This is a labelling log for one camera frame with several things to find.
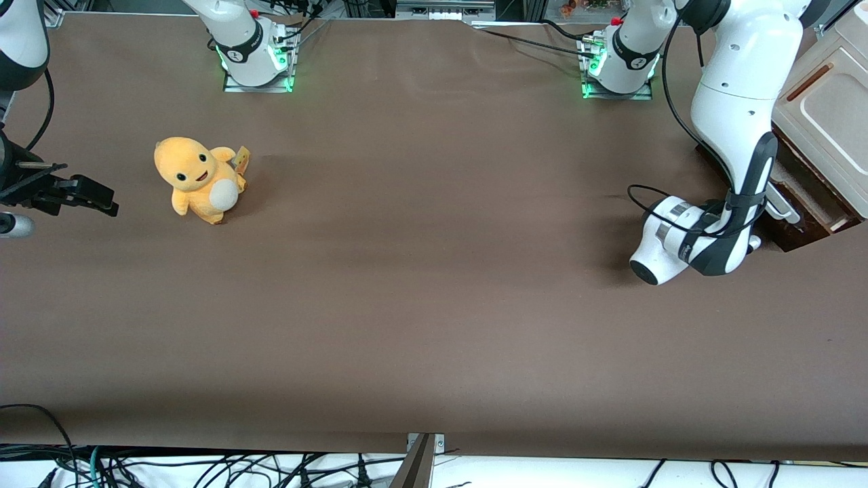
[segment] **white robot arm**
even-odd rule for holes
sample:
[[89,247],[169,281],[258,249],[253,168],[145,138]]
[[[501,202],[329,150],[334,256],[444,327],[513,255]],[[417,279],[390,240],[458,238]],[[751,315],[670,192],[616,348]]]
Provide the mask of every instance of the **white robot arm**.
[[48,63],[43,0],[0,0],[0,90],[29,87]]
[[730,191],[724,201],[702,207],[667,196],[648,209],[641,244],[630,258],[633,271],[647,283],[665,283],[687,266],[704,275],[728,274],[759,246],[751,230],[765,207],[778,148],[772,108],[801,42],[799,17],[810,4],[636,0],[623,25],[605,30],[607,59],[595,78],[620,94],[638,90],[648,79],[677,20],[699,33],[714,30],[717,40],[691,116],[698,137],[727,173]]
[[265,17],[253,18],[243,0],[182,0],[195,11],[214,38],[217,52],[232,78],[247,87],[271,82],[286,70],[283,25]]
[[[115,192],[86,176],[56,175],[66,164],[44,162],[30,152],[50,121],[53,85],[47,70],[49,40],[43,21],[43,0],[0,0],[0,90],[17,91],[45,74],[52,103],[45,122],[26,147],[10,141],[0,124],[0,204],[35,208],[57,215],[62,206],[93,208],[116,216]],[[0,238],[26,237],[33,220],[0,212]]]

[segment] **black cable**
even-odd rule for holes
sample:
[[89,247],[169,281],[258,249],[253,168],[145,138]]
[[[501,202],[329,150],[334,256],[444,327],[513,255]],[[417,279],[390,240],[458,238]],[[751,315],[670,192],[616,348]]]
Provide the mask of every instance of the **black cable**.
[[54,83],[51,81],[51,74],[49,73],[48,68],[45,69],[45,82],[49,86],[49,109],[48,112],[45,113],[45,120],[43,120],[42,127],[40,127],[36,132],[36,135],[33,136],[33,140],[30,141],[30,144],[25,147],[28,151],[32,150],[36,146],[36,143],[43,138],[45,129],[49,127],[49,123],[51,122],[51,116],[54,115]]
[[247,465],[247,467],[244,468],[243,470],[241,470],[241,471],[239,471],[239,472],[235,472],[235,473],[231,473],[231,472],[230,472],[228,478],[226,478],[226,488],[229,488],[229,485],[231,485],[231,484],[232,484],[236,479],[240,478],[242,474],[244,474],[244,473],[246,473],[246,472],[251,472],[251,471],[250,471],[251,468],[253,468],[253,467],[256,466],[257,464],[261,463],[262,461],[265,461],[266,459],[268,459],[268,458],[270,458],[270,457],[271,457],[270,454],[266,454],[265,456],[263,456],[263,457],[261,457],[261,458],[259,458],[259,459],[256,459],[255,461],[253,461],[252,463],[250,463],[249,465]]
[[774,465],[774,470],[772,471],[772,477],[768,479],[768,488],[774,488],[774,480],[778,479],[778,472],[780,471],[780,462],[772,461]]
[[108,485],[109,488],[118,488],[114,474],[110,469],[106,470],[106,467],[102,465],[101,459],[96,460],[96,470],[100,473],[100,480],[105,479],[106,485]]
[[[45,119],[46,122],[43,124],[42,132],[45,132],[44,128],[46,126],[48,126],[48,121],[51,120],[51,111],[54,109],[54,88],[53,88],[53,85],[51,84],[51,77],[49,76],[49,71],[47,69],[45,70],[45,76],[46,76],[45,79],[49,84],[49,92],[51,94],[51,105],[49,106],[49,115]],[[69,440],[69,435],[66,433],[66,429],[63,428],[63,425],[60,424],[60,421],[57,420],[57,417],[55,417],[53,413],[49,412],[49,409],[45,408],[44,406],[34,405],[32,403],[10,403],[7,405],[0,405],[0,410],[6,409],[6,408],[30,408],[33,410],[38,410],[39,412],[42,413],[42,415],[48,417],[49,420],[51,420],[51,423],[54,424],[54,426],[60,432],[60,435],[63,436],[63,442],[66,443],[66,447],[69,450],[69,456],[72,458],[72,464],[73,464],[73,466],[76,465],[76,453],[72,449],[72,441]],[[76,488],[79,488],[79,485],[81,483],[79,476],[80,476],[80,473],[78,472],[78,470],[76,468]]]
[[[363,461],[363,462],[365,463],[365,465],[378,465],[378,464],[382,464],[382,463],[397,463],[400,461],[404,461],[404,458],[375,459],[373,461]],[[334,468],[331,470],[308,471],[308,473],[313,473],[313,474],[322,473],[322,474],[320,474],[316,478],[311,479],[307,483],[302,484],[299,488],[311,488],[311,486],[313,486],[314,483],[321,480],[322,478],[338,474],[339,472],[347,472],[347,470],[351,470],[352,468],[358,469],[358,467],[359,467],[359,463],[356,463],[355,465],[347,465],[347,466],[343,466],[340,468]]]
[[596,32],[596,30],[591,30],[591,31],[585,32],[584,34],[570,34],[566,30],[564,30],[560,25],[550,21],[547,18],[544,18],[543,20],[541,20],[540,23],[550,25],[555,30],[557,30],[558,34],[560,34],[561,36],[564,36],[568,39],[572,39],[574,41],[581,41],[583,37],[590,36],[591,34],[594,34],[594,32]]
[[663,46],[663,60],[661,64],[661,82],[663,84],[663,94],[666,96],[666,103],[669,106],[669,111],[672,112],[672,116],[675,117],[675,121],[678,122],[678,125],[687,132],[687,135],[690,136],[691,139],[696,141],[697,144],[701,145],[703,148],[707,148],[707,144],[705,141],[702,141],[698,135],[696,135],[684,120],[681,119],[681,116],[678,115],[678,110],[675,108],[675,104],[672,102],[672,94],[669,93],[669,81],[667,77],[667,66],[669,59],[669,47],[672,45],[672,39],[675,36],[675,31],[678,29],[678,24],[681,23],[681,15],[676,16],[675,25],[672,27],[672,30],[669,31],[669,36],[666,38],[666,44]]
[[[205,472],[203,472],[203,473],[201,474],[201,476],[199,476],[199,479],[197,479],[196,482],[193,483],[193,488],[197,488],[197,487],[199,486],[199,483],[201,483],[202,480],[204,480],[205,477],[208,475],[208,473],[211,472],[211,470],[213,470],[214,468],[216,468],[217,465],[218,465],[219,463],[226,463],[226,462],[228,462],[228,460],[229,460],[229,457],[228,457],[228,456],[223,456],[223,459],[221,459],[220,461],[217,461],[216,463],[214,463],[213,465],[211,465],[211,467],[209,467],[208,469],[206,469]],[[216,476],[220,476],[220,474],[221,474],[223,471],[217,473]]]
[[[717,465],[722,465],[723,469],[727,470],[727,474],[729,475],[729,479],[730,479],[730,481],[733,482],[732,486],[724,485],[723,481],[721,481],[720,478],[717,477],[717,471],[715,470]],[[714,461],[711,462],[711,475],[714,478],[714,481],[716,481],[717,484],[720,485],[720,488],[739,488],[739,484],[735,482],[735,476],[733,475],[733,471],[730,470],[729,465],[727,465],[727,463],[725,463],[723,461],[715,459]]]
[[702,54],[702,36],[696,33],[696,54],[700,57],[700,67],[705,68],[705,56]]
[[848,467],[848,468],[868,468],[868,466],[852,465],[852,464],[850,464],[850,463],[844,463],[844,462],[841,462],[841,461],[829,461],[829,462],[832,463],[832,464],[834,464],[834,465],[846,466],[846,467]]
[[649,486],[651,486],[651,484],[654,482],[654,477],[657,476],[657,472],[660,470],[660,468],[663,467],[663,463],[665,462],[666,458],[661,459],[660,462],[657,463],[657,465],[654,467],[654,469],[651,470],[651,474],[648,475],[648,479],[645,480],[645,484],[640,486],[639,488],[648,488]]
[[503,37],[506,39],[511,39],[513,41],[518,41],[519,43],[526,43],[526,44],[530,44],[532,46],[539,46],[541,48],[552,49],[555,51],[561,51],[561,52],[565,52],[565,53],[569,53],[569,54],[581,56],[581,57],[587,57],[587,58],[594,57],[594,55],[591,53],[579,52],[579,51],[574,50],[574,49],[559,48],[557,46],[552,46],[550,44],[538,43],[537,41],[530,41],[528,39],[522,39],[521,37],[510,36],[509,34],[501,34],[500,32],[493,32],[491,30],[485,30],[485,29],[480,29],[480,30],[486,34],[491,34],[492,36],[498,36],[498,37]]
[[307,22],[301,24],[301,27],[299,27],[298,30],[296,30],[295,32],[293,32],[293,33],[290,34],[289,36],[280,37],[280,38],[278,39],[278,42],[281,43],[281,42],[285,41],[286,39],[292,39],[293,37],[296,37],[298,34],[301,34],[301,31],[304,30],[305,27],[307,27],[308,25],[310,25],[311,22],[313,22],[313,19],[315,19],[315,18],[317,18],[317,17],[316,17],[316,16],[310,16],[310,18],[307,19]]
[[[648,212],[649,214],[653,215],[654,217],[657,217],[658,219],[666,222],[667,224],[671,225],[672,227],[677,228],[678,230],[682,230],[682,231],[687,232],[687,233],[696,233],[697,232],[696,230],[685,228],[683,226],[676,224],[675,222],[673,222],[673,221],[669,220],[668,218],[656,213],[654,210],[652,210],[651,208],[649,208],[646,205],[644,205],[643,203],[641,203],[639,200],[636,199],[635,196],[633,196],[633,189],[634,188],[641,188],[644,190],[650,190],[650,191],[653,191],[659,195],[663,195],[664,197],[672,196],[671,194],[668,194],[665,191],[658,189],[658,188],[649,187],[648,185],[635,185],[634,184],[634,185],[630,185],[627,187],[627,197],[629,197],[629,199],[631,201],[633,201],[633,203],[635,203],[637,207]],[[721,208],[721,206],[724,203],[725,203],[724,201],[719,201],[717,207],[712,206],[712,207],[706,208],[705,211],[700,216],[699,220],[697,220],[697,221],[698,222],[702,221],[703,217],[705,217],[707,214],[712,213],[714,210]],[[700,235],[700,237],[713,237],[716,239],[726,239],[727,237],[732,237],[732,236],[738,234],[739,232],[741,232],[742,230],[745,230],[746,228],[755,224],[762,216],[762,212],[760,210],[762,210],[765,206],[766,206],[766,199],[764,198],[762,203],[760,203],[759,208],[757,209],[756,215],[754,215],[750,221],[748,221],[744,225],[740,226],[739,228],[736,228],[734,230],[730,230],[728,227],[723,227],[721,230],[719,230],[717,232],[706,232],[703,230],[703,231],[699,232],[699,235]]]

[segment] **brown table surface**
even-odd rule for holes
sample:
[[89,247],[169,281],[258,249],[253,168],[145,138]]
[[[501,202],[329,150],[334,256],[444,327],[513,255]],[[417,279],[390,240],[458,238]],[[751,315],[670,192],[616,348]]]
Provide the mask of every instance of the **brown table surface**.
[[[510,30],[569,47],[542,27]],[[334,22],[296,91],[224,94],[195,17],[70,15],[36,152],[120,215],[33,214],[2,242],[0,401],[75,443],[868,458],[868,226],[663,287],[628,257],[629,183],[723,187],[652,102],[583,100],[575,58],[457,22]],[[688,30],[671,85],[698,82]],[[28,141],[40,82],[12,107]],[[210,227],[181,218],[160,139],[253,153]],[[3,413],[2,442],[58,442]]]

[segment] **plush toy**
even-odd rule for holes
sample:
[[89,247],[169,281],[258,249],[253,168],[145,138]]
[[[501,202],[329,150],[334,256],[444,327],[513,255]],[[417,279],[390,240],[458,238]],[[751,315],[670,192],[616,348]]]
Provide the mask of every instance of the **plush toy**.
[[191,208],[209,224],[222,223],[223,212],[247,188],[243,175],[249,161],[250,152],[243,146],[238,154],[230,148],[209,151],[186,137],[169,137],[154,150],[157,171],[174,188],[174,211],[186,215]]

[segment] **small figurine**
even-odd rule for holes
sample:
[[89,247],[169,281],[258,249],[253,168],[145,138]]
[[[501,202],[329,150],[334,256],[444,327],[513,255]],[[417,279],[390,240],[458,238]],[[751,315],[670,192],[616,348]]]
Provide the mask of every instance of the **small figurine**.
[[250,152],[230,148],[210,151],[193,139],[169,137],[157,142],[154,163],[163,180],[174,188],[172,208],[186,215],[187,208],[209,224],[223,222],[223,213],[235,205],[247,188],[244,172]]

